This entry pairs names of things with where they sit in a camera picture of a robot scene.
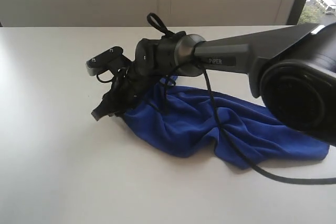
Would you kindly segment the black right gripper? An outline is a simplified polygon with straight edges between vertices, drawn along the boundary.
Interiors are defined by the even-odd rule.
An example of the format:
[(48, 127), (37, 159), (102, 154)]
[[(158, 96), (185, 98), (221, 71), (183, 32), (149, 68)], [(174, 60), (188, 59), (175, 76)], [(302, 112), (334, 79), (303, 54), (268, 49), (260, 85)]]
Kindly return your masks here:
[(155, 76), (141, 75), (132, 64), (118, 76), (91, 115), (99, 121), (105, 116), (122, 114), (133, 109), (154, 85)]

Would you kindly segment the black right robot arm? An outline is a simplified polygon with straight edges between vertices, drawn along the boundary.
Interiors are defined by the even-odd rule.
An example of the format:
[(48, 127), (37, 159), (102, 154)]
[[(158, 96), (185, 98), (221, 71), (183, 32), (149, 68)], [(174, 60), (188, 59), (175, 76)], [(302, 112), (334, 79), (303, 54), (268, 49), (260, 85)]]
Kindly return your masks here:
[(134, 108), (160, 79), (197, 77), (203, 70), (248, 76), (253, 97), (284, 125), (335, 144), (335, 24), (303, 24), (207, 41), (166, 31), (141, 39), (135, 59), (112, 47), (86, 63), (91, 76), (113, 75), (92, 116), (99, 120)]

